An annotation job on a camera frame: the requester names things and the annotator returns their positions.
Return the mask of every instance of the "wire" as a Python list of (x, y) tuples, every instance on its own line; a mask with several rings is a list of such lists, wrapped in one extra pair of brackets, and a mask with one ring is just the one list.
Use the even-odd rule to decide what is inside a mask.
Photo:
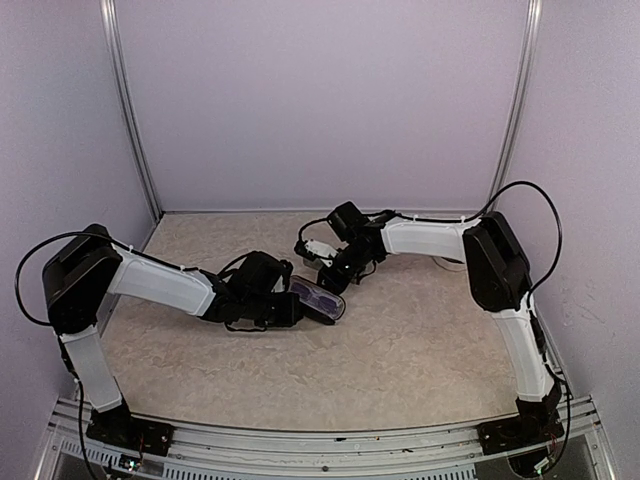
[[(553, 261), (551, 262), (551, 266), (549, 267), (549, 269), (547, 270), (547, 272), (536, 282), (533, 284), (533, 286), (531, 287), (531, 289), (528, 292), (527, 295), (527, 308), (531, 308), (531, 296), (533, 295), (533, 292), (540, 286), (542, 285), (544, 282), (546, 282), (549, 277), (553, 274), (553, 272), (555, 271), (556, 267), (558, 266), (558, 262), (560, 261), (560, 254), (562, 253), (562, 244), (563, 244), (563, 234), (562, 234), (562, 222), (560, 221), (560, 214), (558, 213), (558, 209), (556, 208), (555, 204), (553, 203), (553, 200), (551, 200), (551, 197), (549, 196), (549, 194), (547, 192), (545, 192), (542, 187), (540, 187), (539, 185), (530, 182), (528, 180), (516, 180), (515, 182), (511, 182), (507, 185), (505, 185), (504, 187), (502, 187), (500, 190), (498, 190), (490, 199), (489, 201), (480, 209), (478, 210), (476, 213), (474, 213), (473, 215), (471, 215), (468, 218), (464, 218), (464, 222), (471, 222), (479, 217), (481, 217), (482, 215), (484, 215), (487, 210), (489, 210), (489, 208), (491, 208), (491, 205), (493, 205), (495, 203), (495, 201), (507, 190), (510, 190), (511, 188), (517, 187), (517, 186), (525, 186), (525, 187), (530, 187), (533, 188), (534, 190), (536, 190), (540, 195), (542, 195), (542, 197), (546, 200), (546, 202), (549, 204), (549, 207), (551, 208), (551, 212), (553, 213), (553, 217), (555, 219), (556, 222), (556, 228), (558, 230), (558, 243), (556, 246), (556, 253), (553, 257)], [(413, 220), (416, 222), (429, 222), (429, 223), (447, 223), (447, 224), (455, 224), (455, 223), (462, 223), (463, 219), (442, 219), (442, 218), (421, 218), (421, 217), (409, 217), (407, 215), (402, 215), (402, 214), (397, 214), (398, 217), (405, 219), (405, 220)]]
[(15, 275), (15, 279), (14, 279), (14, 289), (15, 289), (15, 295), (16, 295), (16, 300), (18, 302), (18, 307), (20, 308), (20, 311), (22, 312), (22, 314), (27, 318), (27, 320), (29, 320), (32, 323), (35, 323), (36, 325), (40, 325), (40, 326), (44, 326), (44, 327), (49, 327), (51, 326), (51, 324), (49, 322), (45, 322), (42, 320), (38, 320), (37, 318), (33, 317), (25, 308), (24, 306), (24, 302), (22, 301), (22, 295), (20, 294), (20, 275), (22, 274), (22, 269), (24, 268), (25, 264), (27, 263), (27, 261), (38, 251), (42, 250), (44, 247), (46, 247), (47, 245), (50, 245), (51, 243), (57, 242), (58, 240), (62, 240), (64, 238), (69, 238), (69, 237), (86, 237), (86, 238), (98, 238), (100, 240), (105, 240), (109, 243), (112, 243), (120, 248), (122, 248), (123, 250), (127, 250), (129, 252), (131, 252), (134, 255), (137, 255), (139, 257), (145, 258), (147, 260), (151, 260), (153, 262), (157, 262), (160, 265), (164, 265), (165, 267), (174, 269), (174, 270), (179, 270), (179, 271), (183, 271), (183, 272), (192, 272), (195, 270), (199, 270), (198, 267), (189, 267), (189, 268), (183, 268), (180, 267), (178, 265), (174, 265), (173, 263), (164, 261), (162, 259), (159, 259), (157, 257), (154, 257), (153, 255), (149, 255), (143, 252), (139, 252), (138, 250), (133, 249), (132, 247), (125, 245), (122, 242), (119, 242), (118, 240), (110, 237), (109, 235), (103, 235), (101, 233), (93, 233), (93, 232), (65, 232), (65, 233), (61, 233), (59, 235), (55, 235), (53, 237), (49, 237), (46, 240), (40, 242), (38, 245), (36, 245), (35, 247), (33, 247), (31, 250), (29, 250), (24, 257), (22, 257), (22, 259), (20, 260), (20, 262), (18, 263), (18, 267), (16, 268), (16, 275)]
[(567, 431), (565, 432), (565, 435), (564, 435), (564, 441), (562, 442), (562, 448), (560, 449), (560, 453), (558, 453), (558, 455), (554, 458), (551, 466), (549, 466), (549, 468), (547, 468), (544, 471), (545, 475), (549, 473), (560, 462), (560, 459), (562, 458), (562, 455), (564, 455), (564, 451), (566, 450), (567, 445), (569, 444), (569, 432), (571, 430), (571, 397), (573, 396), (573, 394), (571, 393), (571, 388), (569, 388), (569, 382), (567, 382), (563, 378), (558, 377), (554, 373), (554, 371), (551, 369), (549, 364), (546, 362), (546, 358), (547, 358), (546, 355), (547, 354), (545, 352), (543, 354), (543, 360), (545, 362), (544, 366), (547, 369), (547, 372), (549, 373), (551, 378), (553, 378), (555, 381), (564, 385), (564, 388), (565, 388), (565, 395), (567, 396)]
[(78, 388), (80, 389), (80, 406), (78, 407), (78, 436), (80, 437), (80, 450), (82, 450), (82, 458), (84, 459), (84, 464), (87, 467), (87, 471), (89, 472), (89, 475), (91, 476), (92, 480), (98, 480), (98, 477), (96, 477), (96, 474), (93, 472), (93, 469), (91, 468), (91, 463), (89, 462), (89, 455), (87, 455), (87, 447), (84, 444), (84, 432), (82, 429), (82, 411), (84, 409), (84, 386), (82, 385), (82, 382), (78, 380), (78, 377), (76, 377), (76, 380), (78, 382)]
[(394, 212), (393, 210), (380, 210), (379, 212), (365, 213), (364, 216), (365, 217), (379, 217), (380, 215), (382, 215), (384, 213), (393, 213), (393, 214), (395, 214), (396, 212)]
[(253, 252), (247, 252), (243, 255), (240, 255), (239, 257), (234, 258), (233, 260), (231, 260), (229, 263), (227, 263), (222, 270), (220, 270), (220, 272), (218, 272), (218, 276), (222, 277), (227, 270), (229, 270), (231, 267), (233, 267), (236, 263), (238, 263), (240, 260), (244, 260), (245, 258), (247, 258), (249, 255), (251, 255)]
[(555, 457), (556, 449), (558, 448), (558, 438), (551, 434), (551, 454)]
[(316, 218), (315, 220), (311, 220), (310, 222), (305, 223), (303, 226), (300, 227), (300, 229), (298, 230), (298, 241), (303, 242), (304, 240), (302, 240), (302, 233), (309, 228), (311, 225), (315, 225), (317, 223), (322, 223), (322, 222), (328, 222), (329, 218), (328, 217), (322, 217), (322, 218)]
[(376, 273), (376, 270), (378, 269), (378, 262), (376, 262), (375, 260), (373, 262), (371, 262), (373, 264), (373, 269), (369, 272), (369, 273), (364, 273), (362, 275), (358, 275), (358, 277), (356, 278), (356, 283), (358, 283), (358, 285), (360, 284), (360, 282), (362, 280), (364, 280), (365, 278), (367, 278), (370, 275), (373, 275), (374, 273)]

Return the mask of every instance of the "beige floor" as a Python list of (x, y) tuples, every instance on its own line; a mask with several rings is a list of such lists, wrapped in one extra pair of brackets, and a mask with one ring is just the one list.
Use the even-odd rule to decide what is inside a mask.
[[(219, 270), (249, 250), (294, 262), (300, 225), (317, 214), (168, 215), (147, 251)], [(333, 240), (314, 226), (309, 234)], [(170, 308), (123, 298), (105, 349), (132, 410), (215, 425), (281, 430), (427, 426), (515, 411), (497, 327), (465, 273), (432, 259), (389, 257), (344, 294), (333, 327), (228, 333)]]

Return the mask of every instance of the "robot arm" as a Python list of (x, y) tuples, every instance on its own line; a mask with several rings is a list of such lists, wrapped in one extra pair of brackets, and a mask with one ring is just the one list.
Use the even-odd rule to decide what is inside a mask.
[(292, 327), (303, 315), (331, 324), (340, 312), (342, 299), (315, 285), (311, 293), (322, 294), (324, 304), (291, 291), (302, 288), (291, 276), (291, 263), (264, 252), (250, 252), (239, 267), (215, 275), (114, 242), (105, 227), (91, 225), (43, 269), (49, 322), (67, 368), (82, 382), (93, 407), (87, 436), (95, 440), (137, 451), (144, 439), (145, 451), (166, 455), (172, 433), (170, 425), (131, 416), (109, 369), (96, 328), (96, 312), (107, 293), (167, 305), (229, 329), (240, 318), (253, 320), (259, 330)]
[(347, 243), (344, 249), (308, 240), (299, 241), (295, 251), (306, 260), (321, 262), (317, 283), (333, 293), (342, 293), (370, 263), (384, 261), (390, 254), (422, 254), (465, 263), (471, 294), (496, 321), (511, 358), (523, 427), (520, 439), (531, 441), (556, 428), (561, 390), (543, 359), (546, 345), (530, 295), (529, 261), (501, 213), (459, 223), (410, 220), (393, 211), (370, 219), (347, 202), (327, 222)]

